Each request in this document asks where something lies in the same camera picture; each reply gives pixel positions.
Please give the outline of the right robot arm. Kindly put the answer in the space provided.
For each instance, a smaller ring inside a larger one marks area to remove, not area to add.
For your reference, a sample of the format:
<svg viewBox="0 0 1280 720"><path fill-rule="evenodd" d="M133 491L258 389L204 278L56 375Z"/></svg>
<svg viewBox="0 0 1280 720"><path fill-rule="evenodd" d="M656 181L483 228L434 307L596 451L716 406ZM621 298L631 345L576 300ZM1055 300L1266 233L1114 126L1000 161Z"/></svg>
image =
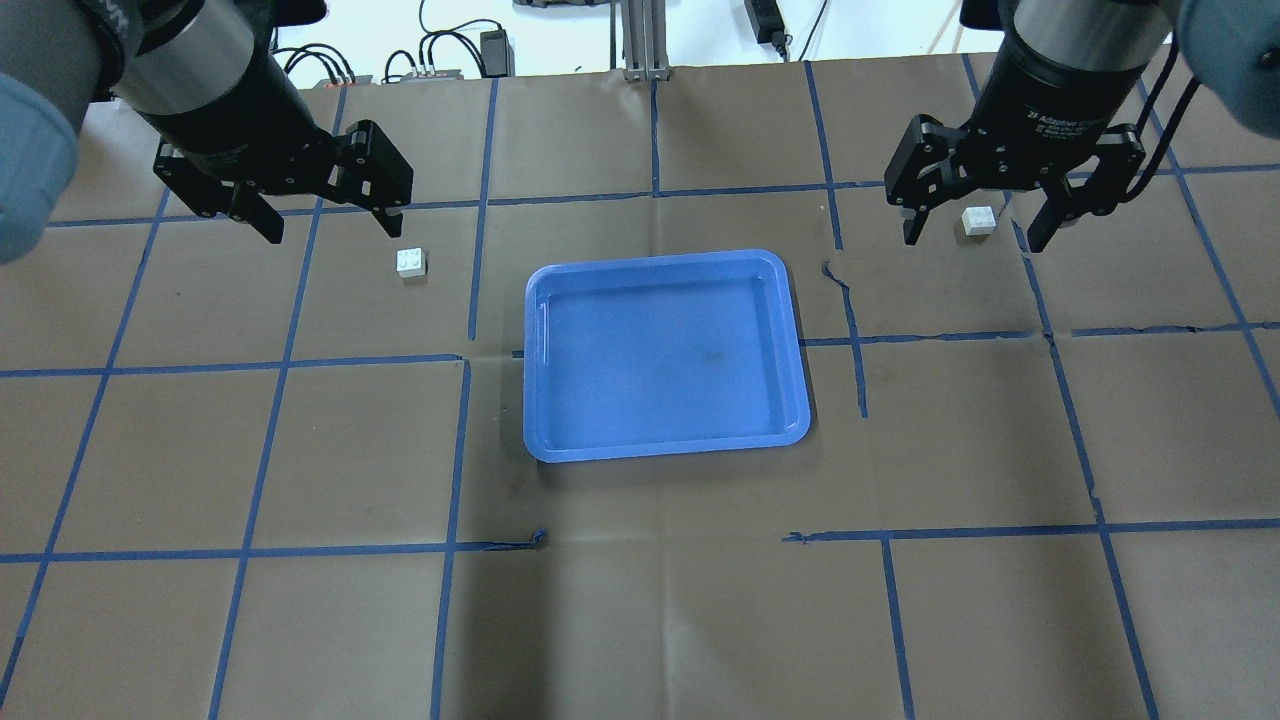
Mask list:
<svg viewBox="0 0 1280 720"><path fill-rule="evenodd" d="M1277 136L1275 1L965 1L960 22L1004 35L970 117L959 127L910 119L884 170L888 204L914 245L931 211L978 190L1044 193L1027 232L1041 252L1084 215L1137 199L1199 88L1247 129ZM1116 123L1166 38L1190 82L1153 151L1148 113Z"/></svg>

